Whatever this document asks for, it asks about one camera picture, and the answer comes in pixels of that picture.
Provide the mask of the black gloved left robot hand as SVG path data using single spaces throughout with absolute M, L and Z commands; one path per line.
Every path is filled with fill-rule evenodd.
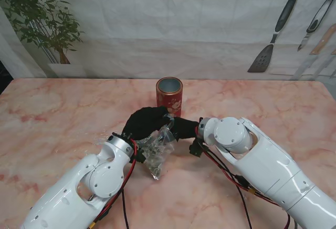
M 141 108 L 130 115 L 122 134 L 133 140 L 142 140 L 168 124 L 170 122 L 168 114 L 165 106 Z

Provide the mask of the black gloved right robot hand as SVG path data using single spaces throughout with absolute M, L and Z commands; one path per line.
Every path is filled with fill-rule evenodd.
M 170 132 L 177 141 L 179 139 L 195 138 L 197 136 L 198 125 L 199 123 L 196 121 L 175 117 Z

